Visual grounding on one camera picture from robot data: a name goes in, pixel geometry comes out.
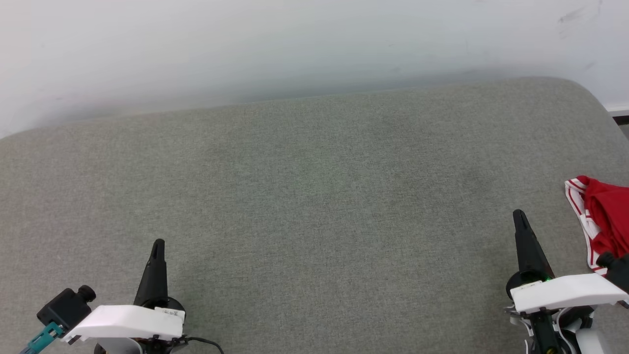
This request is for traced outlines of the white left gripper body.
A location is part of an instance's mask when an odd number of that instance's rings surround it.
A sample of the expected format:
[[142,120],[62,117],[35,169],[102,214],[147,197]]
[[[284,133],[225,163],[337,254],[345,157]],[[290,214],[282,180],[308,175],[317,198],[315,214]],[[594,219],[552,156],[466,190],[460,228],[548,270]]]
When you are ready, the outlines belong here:
[[164,307],[154,309],[136,305],[100,305],[75,325],[61,339],[69,343],[74,338],[138,338],[170,341],[180,338],[186,311]]

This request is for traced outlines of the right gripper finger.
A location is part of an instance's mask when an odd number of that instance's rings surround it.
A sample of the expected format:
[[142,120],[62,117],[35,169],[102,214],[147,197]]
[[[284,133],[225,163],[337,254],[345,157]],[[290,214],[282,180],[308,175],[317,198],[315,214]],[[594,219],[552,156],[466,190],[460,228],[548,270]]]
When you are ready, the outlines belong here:
[[513,211],[518,272],[522,282],[548,281],[555,278],[537,236],[522,210]]

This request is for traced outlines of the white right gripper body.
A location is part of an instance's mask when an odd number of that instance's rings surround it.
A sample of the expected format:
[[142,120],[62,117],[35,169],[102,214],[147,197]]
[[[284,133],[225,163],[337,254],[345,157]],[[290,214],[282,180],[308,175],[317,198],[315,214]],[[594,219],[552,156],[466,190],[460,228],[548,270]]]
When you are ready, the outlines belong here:
[[629,293],[597,273],[559,276],[536,281],[509,290],[518,313],[542,310],[614,304],[629,300]]

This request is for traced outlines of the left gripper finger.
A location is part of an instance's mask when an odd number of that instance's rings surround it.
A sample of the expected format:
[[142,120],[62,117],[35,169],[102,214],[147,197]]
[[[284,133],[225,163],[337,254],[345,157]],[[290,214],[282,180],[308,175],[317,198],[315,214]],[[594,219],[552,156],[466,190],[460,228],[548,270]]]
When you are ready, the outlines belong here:
[[163,239],[153,243],[133,305],[154,308],[168,302],[165,248]]

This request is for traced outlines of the red white basketball jersey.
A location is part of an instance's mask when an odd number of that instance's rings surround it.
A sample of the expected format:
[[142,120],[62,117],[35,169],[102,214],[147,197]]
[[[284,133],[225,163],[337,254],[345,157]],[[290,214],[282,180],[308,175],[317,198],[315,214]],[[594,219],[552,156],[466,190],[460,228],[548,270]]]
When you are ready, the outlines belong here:
[[629,187],[578,176],[565,182],[565,195],[584,233],[588,267],[606,276],[596,263],[600,255],[629,254]]

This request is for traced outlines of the white baseboard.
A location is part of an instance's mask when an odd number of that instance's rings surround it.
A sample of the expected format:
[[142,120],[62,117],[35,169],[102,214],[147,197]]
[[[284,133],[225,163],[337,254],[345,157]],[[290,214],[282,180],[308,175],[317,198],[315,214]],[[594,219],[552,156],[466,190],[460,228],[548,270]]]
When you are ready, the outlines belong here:
[[604,106],[609,116],[611,116],[617,125],[629,125],[629,105],[619,107]]

